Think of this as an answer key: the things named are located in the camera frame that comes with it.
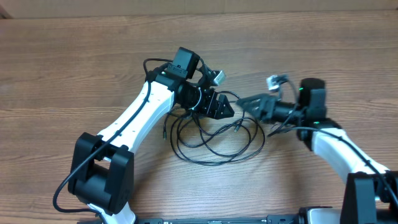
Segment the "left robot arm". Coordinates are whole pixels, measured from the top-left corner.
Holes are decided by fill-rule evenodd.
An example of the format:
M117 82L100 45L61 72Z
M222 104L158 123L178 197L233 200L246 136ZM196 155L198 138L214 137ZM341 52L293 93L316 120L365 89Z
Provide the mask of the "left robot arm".
M100 223L135 223L130 209L134 183L134 156L158 120L178 104L207 118L234 115L227 97L215 91L226 75L212 70L195 52L180 47L173 60L145 69L140 95L122 115L92 135L83 133L75 143L72 166L64 185L87 204Z

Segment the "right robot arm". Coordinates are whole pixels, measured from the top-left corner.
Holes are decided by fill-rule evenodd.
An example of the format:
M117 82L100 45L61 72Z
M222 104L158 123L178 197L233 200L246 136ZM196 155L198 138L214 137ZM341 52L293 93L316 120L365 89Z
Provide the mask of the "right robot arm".
M297 138L329 163L345 184L341 209L303 207L283 223L397 223L397 172L376 162L326 115L326 84L305 78L287 103L269 94L238 100L237 104L264 123L280 123L272 135L297 132Z

